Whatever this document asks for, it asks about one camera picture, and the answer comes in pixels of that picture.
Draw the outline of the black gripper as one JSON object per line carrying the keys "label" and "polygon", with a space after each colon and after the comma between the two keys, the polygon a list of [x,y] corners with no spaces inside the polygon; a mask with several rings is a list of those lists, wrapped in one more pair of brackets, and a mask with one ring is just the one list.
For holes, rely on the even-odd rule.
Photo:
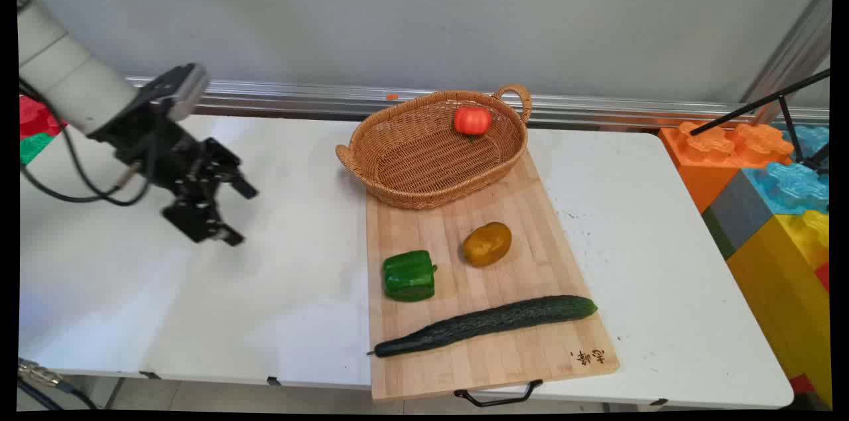
{"label": "black gripper", "polygon": [[[239,169],[241,159],[218,140],[194,137],[151,103],[131,105],[88,137],[112,146],[115,158],[126,165],[141,163],[140,171],[152,185],[176,196],[161,215],[190,240],[218,240],[232,247],[245,242],[218,211],[218,184],[229,184],[246,200],[259,191]],[[201,165],[205,176],[198,174],[191,182],[189,173]]]}

